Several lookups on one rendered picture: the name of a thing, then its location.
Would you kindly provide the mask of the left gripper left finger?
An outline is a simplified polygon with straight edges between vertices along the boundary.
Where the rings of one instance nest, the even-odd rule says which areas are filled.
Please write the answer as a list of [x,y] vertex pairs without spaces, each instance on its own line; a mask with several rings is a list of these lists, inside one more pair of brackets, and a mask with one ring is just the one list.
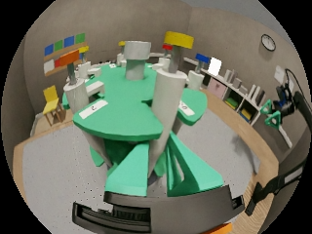
[[146,196],[149,140],[141,140],[107,178],[104,191]]

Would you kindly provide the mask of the grey pipette with red button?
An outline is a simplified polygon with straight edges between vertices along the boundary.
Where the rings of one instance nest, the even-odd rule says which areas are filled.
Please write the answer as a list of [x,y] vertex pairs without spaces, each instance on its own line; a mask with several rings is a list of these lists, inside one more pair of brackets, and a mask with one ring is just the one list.
[[167,55],[168,55],[168,51],[171,50],[172,48],[173,46],[163,45],[163,49],[166,49],[164,53],[164,57],[159,58],[159,62],[157,64],[153,64],[153,67],[152,67],[153,70],[157,71],[158,68],[169,68],[170,59],[167,58]]

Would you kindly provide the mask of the grey pipette with yellow button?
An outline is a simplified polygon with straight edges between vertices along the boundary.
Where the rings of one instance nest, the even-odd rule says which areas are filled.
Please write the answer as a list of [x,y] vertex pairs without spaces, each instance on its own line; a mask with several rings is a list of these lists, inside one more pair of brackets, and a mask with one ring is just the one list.
[[151,107],[164,130],[159,139],[149,141],[147,178],[165,149],[186,83],[187,75],[177,70],[182,47],[192,49],[193,41],[193,37],[182,33],[165,34],[164,43],[173,44],[172,55],[169,68],[157,69]]
[[124,58],[125,41],[119,42],[119,46],[122,46],[122,48],[121,55],[117,55],[117,66],[121,65],[121,67],[126,67],[126,59]]
[[[95,74],[95,77],[101,75],[101,68],[91,69],[91,63],[86,62],[85,52],[89,51],[89,46],[79,48],[79,54],[82,55],[82,64],[78,65],[79,77],[84,79],[90,79],[92,74]],[[90,103],[96,101],[93,97],[89,97]]]

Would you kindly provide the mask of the grey pipette with blue button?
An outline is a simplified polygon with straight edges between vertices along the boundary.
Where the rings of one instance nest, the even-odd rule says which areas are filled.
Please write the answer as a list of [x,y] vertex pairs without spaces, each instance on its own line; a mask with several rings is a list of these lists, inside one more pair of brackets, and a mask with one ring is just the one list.
[[[204,79],[204,75],[200,74],[200,71],[201,71],[201,68],[203,66],[203,63],[209,62],[209,58],[207,58],[203,55],[197,54],[196,59],[199,60],[197,69],[196,69],[196,71],[190,70],[188,78],[186,79],[186,83],[185,83],[184,88],[199,91],[201,84],[203,82],[203,79]],[[175,117],[175,120],[174,120],[174,123],[172,126],[172,131],[175,135],[178,134],[182,125],[183,125],[183,123],[177,117]]]

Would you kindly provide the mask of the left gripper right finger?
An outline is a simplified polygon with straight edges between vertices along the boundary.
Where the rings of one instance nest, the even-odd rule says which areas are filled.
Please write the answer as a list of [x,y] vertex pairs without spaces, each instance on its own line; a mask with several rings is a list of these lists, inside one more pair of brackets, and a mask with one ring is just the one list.
[[[183,172],[181,178],[176,159]],[[188,149],[171,130],[166,143],[167,197],[186,196],[220,188],[222,176]]]

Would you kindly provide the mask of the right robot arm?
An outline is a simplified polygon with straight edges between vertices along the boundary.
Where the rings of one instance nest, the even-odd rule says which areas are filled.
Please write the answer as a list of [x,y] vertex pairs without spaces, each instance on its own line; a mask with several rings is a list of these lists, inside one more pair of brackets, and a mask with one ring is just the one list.
[[[288,83],[285,83],[281,87],[276,88],[278,97],[281,101],[284,100],[283,91],[281,89],[283,89],[283,87],[286,87],[287,84]],[[288,105],[288,111],[289,111],[288,116],[291,114],[294,114],[294,107],[295,109],[298,109],[299,112],[301,110],[302,112],[300,113],[302,114],[302,116],[304,115],[303,117],[312,135],[312,112],[306,100],[304,99],[304,96],[300,93],[300,91],[296,91],[293,96],[290,88],[287,88],[286,90],[284,90],[284,94],[286,98],[285,102]],[[297,165],[295,168],[288,171],[287,173],[273,177],[270,181],[267,182],[267,184],[265,185],[265,188],[262,189],[262,185],[259,182],[257,182],[254,192],[253,192],[253,196],[247,208],[245,209],[245,213],[248,216],[251,216],[256,204],[264,200],[269,193],[275,192],[277,189],[291,183],[292,181],[302,176],[302,173],[303,173],[306,161],[307,161],[307,157],[299,165]]]

